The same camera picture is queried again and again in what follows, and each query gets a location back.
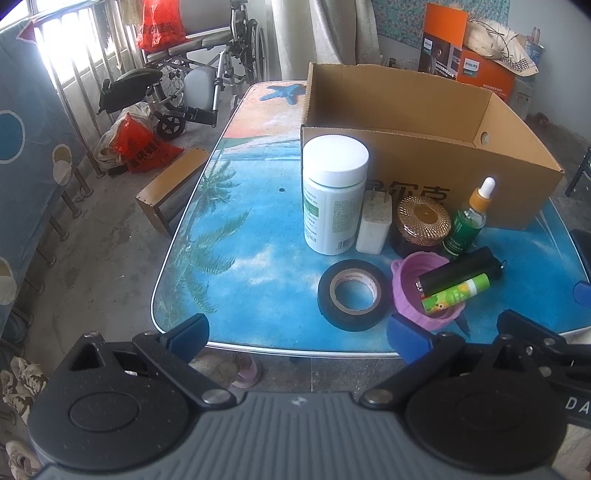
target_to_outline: metal screw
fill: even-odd
[[[223,388],[212,388],[207,390],[201,398],[208,405],[219,405],[230,400],[232,394]]]
[[[552,369],[550,367],[541,366],[541,367],[539,367],[538,370],[540,370],[540,373],[542,374],[542,377],[544,377],[544,378],[552,375]]]
[[[392,392],[383,388],[374,388],[369,390],[364,395],[365,400],[372,405],[386,405],[394,399]]]

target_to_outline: bottle label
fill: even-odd
[[[355,220],[356,211],[359,211],[358,201],[338,200],[333,210],[333,233],[341,233],[350,230]]]
[[[304,234],[313,244],[322,245],[324,241],[324,230],[320,220],[324,202],[323,194],[307,189],[304,183]]]
[[[443,241],[443,248],[452,255],[461,254],[474,241],[480,229],[468,225],[459,212],[453,219],[452,231]]]
[[[481,291],[491,286],[485,273],[482,273],[470,280],[466,280],[458,285],[449,287],[435,295],[423,299],[423,308],[428,315],[440,312],[453,307],[460,302],[471,299]]]

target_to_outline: orange box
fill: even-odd
[[[515,74],[501,67],[498,63],[464,48],[456,80],[469,85],[488,88],[507,103],[515,84]]]
[[[467,12],[427,4],[418,71],[487,88],[508,102],[515,75],[462,47],[467,20]]]

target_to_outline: gray gripper base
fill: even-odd
[[[490,476],[456,469],[421,450],[395,415],[349,393],[248,393],[201,417],[173,452],[133,471],[92,475],[46,467],[39,480],[558,480],[550,468]]]

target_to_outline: concrete floor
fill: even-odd
[[[229,111],[229,99],[225,97],[225,101],[222,112]],[[227,119],[227,113],[225,118],[222,114],[220,126],[215,129],[189,124],[177,143],[211,150]],[[563,194],[587,143],[554,125],[532,125],[532,129],[566,171],[553,195],[565,224],[569,229],[591,230],[589,182],[581,180],[569,199]],[[39,363],[48,374],[84,332],[98,330],[107,341],[114,341],[129,340],[134,334],[153,328],[150,298],[170,240],[154,230],[135,195],[156,174],[126,173],[97,179],[93,172],[88,172],[88,182],[95,192],[78,203],[82,216],[72,219],[66,209],[59,214],[70,238],[60,242],[55,233],[47,235],[47,248],[55,252],[58,261],[47,268],[39,258],[34,260],[33,273],[43,279],[46,289],[40,296],[24,291],[20,302],[35,316],[26,340],[27,358]],[[399,360],[294,362],[273,356],[258,358],[264,376],[256,388],[269,390],[350,390],[358,394],[402,365]],[[207,351],[200,356],[197,367],[227,386],[236,373],[231,360],[229,352]]]

